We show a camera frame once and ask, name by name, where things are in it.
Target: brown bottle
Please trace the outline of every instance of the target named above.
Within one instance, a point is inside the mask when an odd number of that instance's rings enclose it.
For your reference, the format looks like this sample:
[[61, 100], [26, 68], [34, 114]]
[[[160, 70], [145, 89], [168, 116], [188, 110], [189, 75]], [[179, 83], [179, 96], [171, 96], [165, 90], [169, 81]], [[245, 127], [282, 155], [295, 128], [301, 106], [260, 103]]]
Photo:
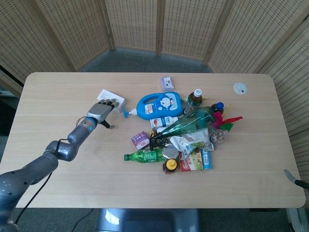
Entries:
[[183, 110], [183, 114], [187, 114], [193, 110], [195, 110], [196, 108], [199, 107], [199, 105], [201, 105], [202, 103], [202, 90], [200, 89], [196, 89], [194, 90], [193, 93], [191, 93], [189, 96], [188, 96], [188, 100], [185, 104], [185, 107], [184, 107], [184, 110]]

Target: robotic arm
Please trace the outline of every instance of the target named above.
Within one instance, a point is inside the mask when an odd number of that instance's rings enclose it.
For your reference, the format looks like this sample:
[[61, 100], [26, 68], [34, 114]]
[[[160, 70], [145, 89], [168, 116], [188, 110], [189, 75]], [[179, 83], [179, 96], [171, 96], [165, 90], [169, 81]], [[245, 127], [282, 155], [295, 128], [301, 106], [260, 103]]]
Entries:
[[0, 175], [0, 232], [16, 232], [18, 227], [12, 220], [13, 210], [30, 185], [35, 185], [52, 173], [58, 160], [72, 161], [80, 145], [91, 132], [105, 121], [112, 109], [118, 105], [115, 99], [101, 100], [88, 111], [85, 119], [68, 135], [68, 143], [52, 141], [43, 155], [19, 170]]

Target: blue bottle cap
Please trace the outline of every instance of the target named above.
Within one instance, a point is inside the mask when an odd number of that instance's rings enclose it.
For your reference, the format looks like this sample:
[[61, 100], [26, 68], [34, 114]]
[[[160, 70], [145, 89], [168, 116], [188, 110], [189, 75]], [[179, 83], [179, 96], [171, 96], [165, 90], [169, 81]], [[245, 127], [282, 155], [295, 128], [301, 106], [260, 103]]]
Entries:
[[126, 108], [124, 107], [124, 117], [127, 118], [128, 115], [129, 115], [129, 112], [127, 112]]
[[218, 102], [216, 108], [217, 110], [222, 110], [224, 108], [224, 104], [222, 102]]

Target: gray carpet floor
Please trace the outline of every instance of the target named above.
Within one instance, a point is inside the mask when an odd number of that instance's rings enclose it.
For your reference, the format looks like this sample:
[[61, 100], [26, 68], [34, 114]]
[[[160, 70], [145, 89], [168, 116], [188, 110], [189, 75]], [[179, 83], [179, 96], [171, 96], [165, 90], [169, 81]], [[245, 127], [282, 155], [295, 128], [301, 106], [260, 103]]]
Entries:
[[[152, 52], [118, 48], [96, 57], [80, 69], [81, 72], [156, 72], [156, 73], [210, 73], [202, 62], [172, 56], [156, 57]], [[18, 99], [6, 100], [12, 107]], [[0, 157], [7, 136], [0, 135]], [[14, 218], [21, 209], [16, 209]], [[20, 231], [70, 232], [74, 224], [90, 209], [37, 209], [29, 208], [20, 219]], [[250, 212], [249, 209], [201, 209], [203, 232], [289, 232], [285, 209], [277, 212]], [[81, 221], [75, 232], [93, 232], [98, 210]]]

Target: beige partition panel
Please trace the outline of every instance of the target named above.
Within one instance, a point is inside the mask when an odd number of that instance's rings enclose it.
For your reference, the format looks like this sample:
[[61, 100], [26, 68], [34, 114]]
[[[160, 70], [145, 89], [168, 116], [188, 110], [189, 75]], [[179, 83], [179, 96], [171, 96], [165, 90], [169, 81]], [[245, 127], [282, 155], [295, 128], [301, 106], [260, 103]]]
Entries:
[[225, 0], [165, 0], [162, 53], [202, 60]]
[[4, 87], [6, 90], [10, 91], [17, 97], [20, 97], [21, 92], [23, 91], [23, 88], [18, 83], [8, 77], [2, 71], [0, 71], [0, 86]]
[[216, 73], [251, 73], [308, 6], [308, 0], [236, 0], [209, 65]]
[[[290, 138], [300, 178], [309, 182], [309, 130]], [[309, 204], [309, 191], [304, 190], [306, 205]]]
[[97, 1], [36, 0], [75, 69], [109, 49]]
[[32, 72], [70, 71], [22, 0], [0, 1], [0, 62], [21, 82]]
[[309, 125], [309, 27], [265, 74], [274, 80], [288, 131]]
[[116, 46], [155, 51], [156, 0], [106, 0]]

